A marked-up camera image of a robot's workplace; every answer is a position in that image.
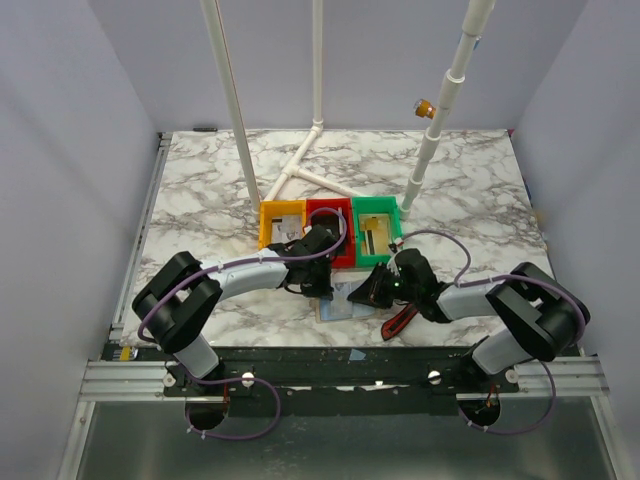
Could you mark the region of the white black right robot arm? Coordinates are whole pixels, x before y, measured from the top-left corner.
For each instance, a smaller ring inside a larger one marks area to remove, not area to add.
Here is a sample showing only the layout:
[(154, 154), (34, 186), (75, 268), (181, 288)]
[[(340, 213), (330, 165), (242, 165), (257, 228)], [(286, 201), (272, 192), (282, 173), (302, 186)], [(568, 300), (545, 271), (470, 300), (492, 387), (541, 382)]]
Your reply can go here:
[(582, 338), (591, 320), (581, 300), (531, 262), (508, 274), (455, 284), (439, 280), (415, 248), (398, 252), (389, 264), (377, 264), (348, 300), (376, 309), (404, 302), (390, 330), (417, 314), (439, 324), (499, 318), (504, 328), (476, 342), (453, 368), (453, 386), (464, 393), (485, 390), (514, 365), (554, 360)]

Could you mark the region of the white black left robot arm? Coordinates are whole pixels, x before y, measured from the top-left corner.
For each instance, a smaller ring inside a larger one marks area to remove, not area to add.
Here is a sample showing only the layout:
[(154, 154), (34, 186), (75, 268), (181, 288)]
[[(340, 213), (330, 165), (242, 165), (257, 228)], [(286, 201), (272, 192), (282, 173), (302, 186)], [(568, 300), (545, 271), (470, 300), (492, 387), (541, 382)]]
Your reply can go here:
[(169, 378), (201, 395), (221, 385), (224, 366), (202, 334), (216, 305), (259, 290), (283, 289), (306, 298), (332, 299), (331, 263), (344, 243), (315, 225), (298, 240), (272, 243), (258, 252), (203, 267), (190, 252), (175, 254), (132, 302), (141, 320), (139, 337), (175, 359)]

